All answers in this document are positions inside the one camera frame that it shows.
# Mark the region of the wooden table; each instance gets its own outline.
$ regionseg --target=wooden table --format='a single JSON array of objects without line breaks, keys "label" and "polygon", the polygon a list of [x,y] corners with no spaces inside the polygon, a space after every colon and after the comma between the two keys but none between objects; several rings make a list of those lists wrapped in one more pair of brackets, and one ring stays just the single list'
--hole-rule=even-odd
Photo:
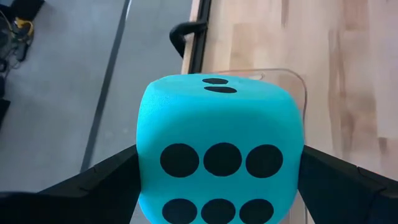
[{"label": "wooden table", "polygon": [[307,144],[397,180],[397,23],[393,0],[212,0],[201,71],[296,71],[308,88]]}]

